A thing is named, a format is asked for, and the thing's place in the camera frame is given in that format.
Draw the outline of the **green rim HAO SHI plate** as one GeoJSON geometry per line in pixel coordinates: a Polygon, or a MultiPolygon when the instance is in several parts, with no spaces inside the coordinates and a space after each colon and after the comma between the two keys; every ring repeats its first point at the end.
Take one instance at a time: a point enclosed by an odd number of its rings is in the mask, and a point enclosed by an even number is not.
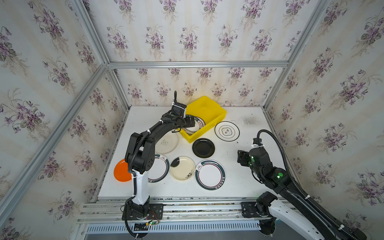
{"type": "Polygon", "coordinates": [[[183,130],[188,135],[193,135],[194,133],[196,133],[198,130],[202,129],[206,125],[205,121],[199,117],[194,117],[194,120],[195,120],[195,125],[193,127],[183,128],[183,130]]]}

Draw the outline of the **green rim plate under arm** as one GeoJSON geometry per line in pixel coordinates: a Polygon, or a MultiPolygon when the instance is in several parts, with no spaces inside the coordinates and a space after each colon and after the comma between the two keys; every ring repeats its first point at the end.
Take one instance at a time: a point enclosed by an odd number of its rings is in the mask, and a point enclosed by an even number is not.
{"type": "Polygon", "coordinates": [[[155,160],[152,168],[148,173],[149,183],[161,182],[170,171],[170,163],[166,156],[155,155],[155,160]]]}

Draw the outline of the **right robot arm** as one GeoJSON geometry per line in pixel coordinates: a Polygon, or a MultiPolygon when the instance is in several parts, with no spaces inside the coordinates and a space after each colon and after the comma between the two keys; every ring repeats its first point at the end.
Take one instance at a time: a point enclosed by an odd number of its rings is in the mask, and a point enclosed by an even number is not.
{"type": "Polygon", "coordinates": [[[269,191],[245,207],[245,218],[253,215],[279,219],[309,240],[366,240],[368,237],[359,228],[350,228],[337,220],[309,194],[292,176],[287,157],[280,151],[283,168],[275,167],[267,150],[256,146],[249,152],[239,150],[237,162],[251,169],[253,177],[269,191]]]}

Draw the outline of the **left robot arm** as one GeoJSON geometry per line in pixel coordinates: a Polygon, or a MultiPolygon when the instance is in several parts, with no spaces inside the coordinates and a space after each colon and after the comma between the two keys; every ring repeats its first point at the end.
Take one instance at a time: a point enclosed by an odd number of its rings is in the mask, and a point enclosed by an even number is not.
{"type": "Polygon", "coordinates": [[[148,172],[155,162],[157,142],[173,130],[193,126],[195,126],[193,117],[169,111],[148,130],[131,135],[125,161],[128,164],[128,173],[133,177],[134,192],[124,204],[123,220],[127,221],[130,217],[144,219],[150,212],[148,172]]]}

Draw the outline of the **white plate green quatrefoil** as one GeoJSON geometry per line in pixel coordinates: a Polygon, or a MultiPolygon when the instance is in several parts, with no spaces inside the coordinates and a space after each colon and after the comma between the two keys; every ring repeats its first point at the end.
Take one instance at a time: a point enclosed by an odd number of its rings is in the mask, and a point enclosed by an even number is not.
{"type": "Polygon", "coordinates": [[[240,129],[232,122],[222,121],[215,126],[216,136],[225,142],[233,142],[240,136],[240,129]]]}

